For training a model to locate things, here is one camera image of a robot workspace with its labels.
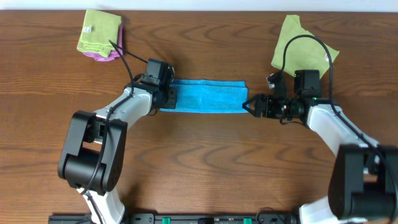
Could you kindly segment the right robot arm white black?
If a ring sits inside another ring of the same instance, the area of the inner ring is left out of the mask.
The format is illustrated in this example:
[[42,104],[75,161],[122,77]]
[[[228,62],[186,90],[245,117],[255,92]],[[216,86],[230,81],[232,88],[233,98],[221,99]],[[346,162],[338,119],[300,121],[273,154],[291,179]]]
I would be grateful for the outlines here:
[[362,223],[397,216],[397,187],[390,171],[397,171],[397,148],[382,146],[361,131],[338,105],[322,98],[320,73],[297,70],[293,98],[284,78],[267,77],[272,95],[259,94],[243,103],[255,117],[299,123],[317,133],[335,155],[328,194],[299,206],[297,223]]

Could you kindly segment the blue microfiber cloth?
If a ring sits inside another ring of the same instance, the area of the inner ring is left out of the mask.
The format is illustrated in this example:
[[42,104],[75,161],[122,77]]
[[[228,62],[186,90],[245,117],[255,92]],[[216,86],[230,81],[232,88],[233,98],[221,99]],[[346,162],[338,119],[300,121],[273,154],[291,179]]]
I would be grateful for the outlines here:
[[174,80],[171,87],[177,90],[174,109],[164,112],[239,114],[245,113],[243,103],[248,99],[244,81]]

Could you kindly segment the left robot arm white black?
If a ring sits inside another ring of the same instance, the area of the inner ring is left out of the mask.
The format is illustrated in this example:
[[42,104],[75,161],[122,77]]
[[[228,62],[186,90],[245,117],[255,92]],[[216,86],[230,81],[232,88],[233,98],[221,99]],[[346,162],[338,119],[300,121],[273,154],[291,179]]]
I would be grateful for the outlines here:
[[128,223],[116,188],[127,132],[152,110],[175,108],[177,92],[170,86],[174,76],[173,66],[150,58],[145,72],[134,77],[109,105],[73,114],[57,172],[83,196],[91,223]]

